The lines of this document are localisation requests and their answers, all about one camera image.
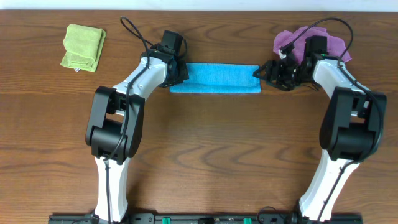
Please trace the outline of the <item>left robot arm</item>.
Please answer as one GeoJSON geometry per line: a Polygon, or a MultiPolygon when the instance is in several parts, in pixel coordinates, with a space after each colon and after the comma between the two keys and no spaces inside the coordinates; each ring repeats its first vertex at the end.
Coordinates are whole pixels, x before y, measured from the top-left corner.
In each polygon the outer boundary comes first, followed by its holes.
{"type": "Polygon", "coordinates": [[[146,100],[157,88],[188,79],[186,40],[166,30],[162,40],[146,47],[137,68],[121,83],[100,86],[94,94],[85,142],[98,168],[98,202],[92,223],[122,223],[128,202],[127,173],[142,139],[146,100]]]}

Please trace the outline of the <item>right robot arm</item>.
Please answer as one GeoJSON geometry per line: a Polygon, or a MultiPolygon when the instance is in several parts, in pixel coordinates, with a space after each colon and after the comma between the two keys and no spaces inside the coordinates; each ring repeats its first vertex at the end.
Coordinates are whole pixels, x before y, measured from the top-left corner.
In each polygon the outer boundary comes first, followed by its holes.
{"type": "Polygon", "coordinates": [[[322,88],[330,102],[320,128],[320,163],[296,211],[284,223],[362,223],[360,215],[332,213],[348,177],[378,149],[384,130],[387,98],[372,92],[346,69],[341,57],[327,51],[327,38],[306,38],[304,59],[294,60],[294,44],[279,50],[280,60],[269,60],[254,71],[256,78],[282,91],[304,83],[322,88]]]}

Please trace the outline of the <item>blue cloth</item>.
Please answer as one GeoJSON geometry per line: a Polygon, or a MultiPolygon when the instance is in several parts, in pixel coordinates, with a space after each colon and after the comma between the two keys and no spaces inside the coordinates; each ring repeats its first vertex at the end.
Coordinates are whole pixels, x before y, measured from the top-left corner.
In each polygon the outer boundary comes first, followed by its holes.
{"type": "Polygon", "coordinates": [[[253,94],[261,92],[261,83],[253,73],[257,65],[224,63],[188,63],[189,79],[170,87],[172,93],[253,94]]]}

